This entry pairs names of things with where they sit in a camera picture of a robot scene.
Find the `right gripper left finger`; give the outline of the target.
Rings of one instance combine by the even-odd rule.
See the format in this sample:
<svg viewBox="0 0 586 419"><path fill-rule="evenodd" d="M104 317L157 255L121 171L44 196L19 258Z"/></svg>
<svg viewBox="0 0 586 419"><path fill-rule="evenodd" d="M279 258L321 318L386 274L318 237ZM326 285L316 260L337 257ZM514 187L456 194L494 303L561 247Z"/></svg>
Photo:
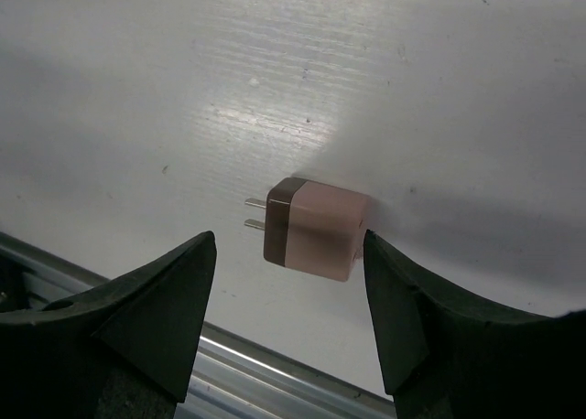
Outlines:
<svg viewBox="0 0 586 419"><path fill-rule="evenodd" d="M42 307L1 315L4 418L171 418L186 400L216 265L203 232Z"/></svg>

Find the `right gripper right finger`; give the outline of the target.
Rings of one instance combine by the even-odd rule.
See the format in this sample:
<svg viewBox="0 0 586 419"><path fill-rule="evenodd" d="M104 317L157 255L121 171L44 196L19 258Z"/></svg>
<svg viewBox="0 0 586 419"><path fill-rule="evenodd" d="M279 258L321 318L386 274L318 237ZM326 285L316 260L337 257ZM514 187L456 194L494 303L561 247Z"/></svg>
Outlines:
<svg viewBox="0 0 586 419"><path fill-rule="evenodd" d="M476 295L364 236L384 389L400 418L582 418L585 314L544 317Z"/></svg>

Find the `pink plug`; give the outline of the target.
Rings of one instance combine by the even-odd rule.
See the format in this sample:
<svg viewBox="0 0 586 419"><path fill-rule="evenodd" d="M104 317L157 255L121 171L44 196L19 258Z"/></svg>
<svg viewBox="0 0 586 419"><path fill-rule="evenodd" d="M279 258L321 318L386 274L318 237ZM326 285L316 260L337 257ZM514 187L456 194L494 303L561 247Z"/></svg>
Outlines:
<svg viewBox="0 0 586 419"><path fill-rule="evenodd" d="M371 200L363 193L302 177L286 177L264 199L248 198L264 211L244 225L264 232L263 257L273 265L327 278L349 279L360 257Z"/></svg>

